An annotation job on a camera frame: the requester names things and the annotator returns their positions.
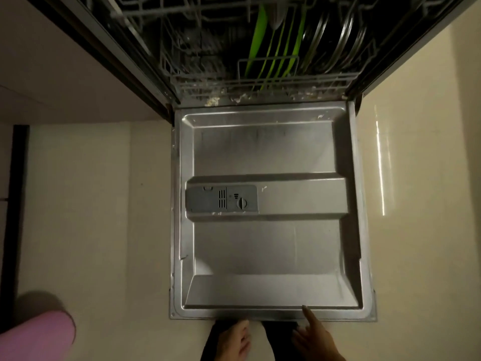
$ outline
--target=dish rack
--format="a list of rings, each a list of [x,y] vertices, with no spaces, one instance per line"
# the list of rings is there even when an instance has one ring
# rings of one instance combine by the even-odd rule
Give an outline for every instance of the dish rack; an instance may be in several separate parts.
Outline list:
[[[302,55],[246,58],[249,46],[244,50],[230,48],[243,38],[250,43],[252,33],[249,35],[248,29],[252,31],[260,5],[283,2],[289,7],[310,10],[319,0],[102,1],[108,6],[110,17],[128,28],[145,54],[155,60],[183,106],[345,99],[346,90],[396,31],[394,28],[379,38],[370,30],[369,15],[379,0],[322,0],[338,9],[340,20],[352,10],[365,17],[368,31],[349,68],[302,73]],[[413,10],[422,10],[426,17],[433,18],[452,1],[407,0]],[[86,0],[86,4],[91,5],[92,1]],[[226,62],[226,53],[240,58]],[[243,74],[248,63],[270,61],[274,65],[281,60],[294,60],[288,75],[253,78]]]

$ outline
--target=pink object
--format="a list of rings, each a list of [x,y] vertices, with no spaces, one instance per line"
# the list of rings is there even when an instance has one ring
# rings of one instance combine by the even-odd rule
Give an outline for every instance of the pink object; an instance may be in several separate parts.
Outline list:
[[[48,311],[0,334],[2,361],[62,361],[75,338],[63,311]]]

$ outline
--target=person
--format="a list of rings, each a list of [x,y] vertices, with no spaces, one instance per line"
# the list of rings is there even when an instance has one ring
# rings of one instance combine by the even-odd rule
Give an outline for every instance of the person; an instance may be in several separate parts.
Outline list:
[[[309,322],[305,328],[297,322],[262,322],[276,361],[345,361],[321,321],[308,307],[302,311]],[[244,361],[250,349],[249,321],[217,321],[201,361]]]

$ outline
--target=dishwasher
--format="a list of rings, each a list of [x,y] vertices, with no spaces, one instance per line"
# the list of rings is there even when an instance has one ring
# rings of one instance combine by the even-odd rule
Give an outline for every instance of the dishwasher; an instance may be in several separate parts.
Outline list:
[[[29,1],[172,124],[172,319],[376,321],[356,115],[475,0]]]

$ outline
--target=tile floor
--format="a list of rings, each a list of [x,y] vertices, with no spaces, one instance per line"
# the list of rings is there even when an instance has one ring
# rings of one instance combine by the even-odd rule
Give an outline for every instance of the tile floor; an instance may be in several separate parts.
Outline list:
[[[349,360],[481,356],[481,1],[358,116],[376,323],[329,323]],[[72,314],[69,360],[199,359],[211,322],[168,318],[170,126],[31,129],[19,293]],[[250,360],[273,359],[253,324]]]

